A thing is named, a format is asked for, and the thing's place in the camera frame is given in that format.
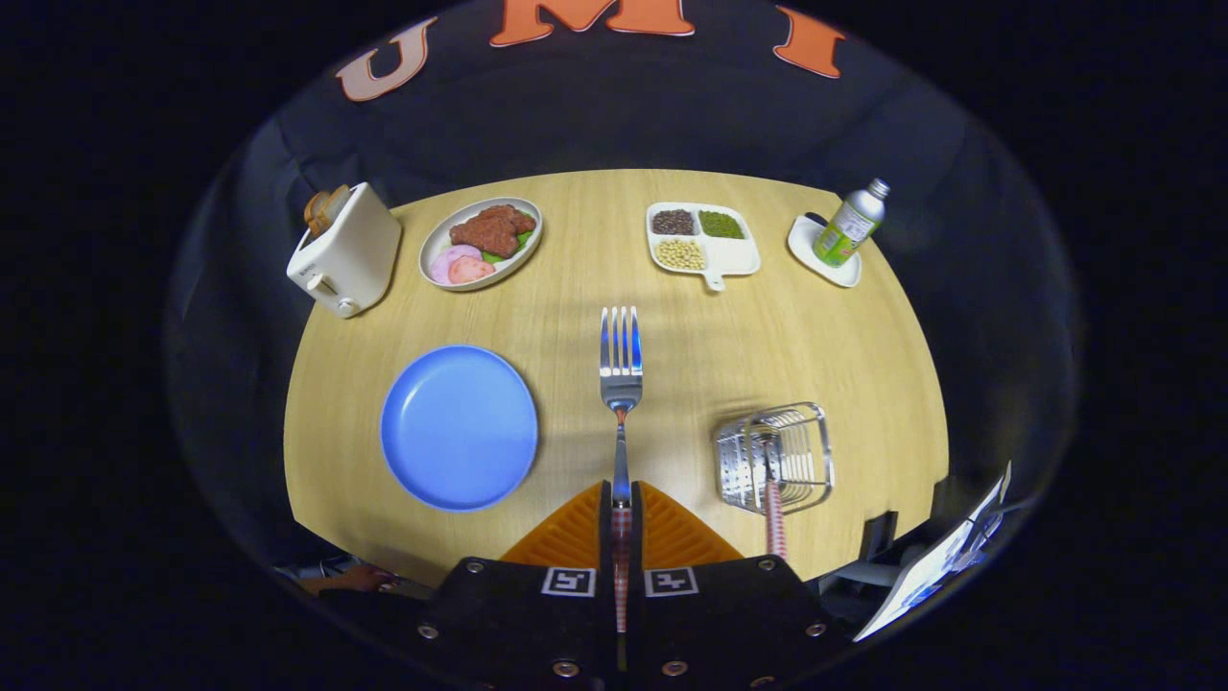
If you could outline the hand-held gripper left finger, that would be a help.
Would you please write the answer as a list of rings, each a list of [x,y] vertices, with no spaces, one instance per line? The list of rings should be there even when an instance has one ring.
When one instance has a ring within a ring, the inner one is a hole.
[[[589,491],[592,567],[468,557],[413,620],[413,655],[464,690],[605,690],[616,675],[612,498]]]

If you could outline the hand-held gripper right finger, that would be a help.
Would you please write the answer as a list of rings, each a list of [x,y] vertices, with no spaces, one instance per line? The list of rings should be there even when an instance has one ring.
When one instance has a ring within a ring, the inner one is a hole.
[[[835,664],[835,621],[772,554],[646,565],[645,484],[628,538],[628,689],[793,690]]]

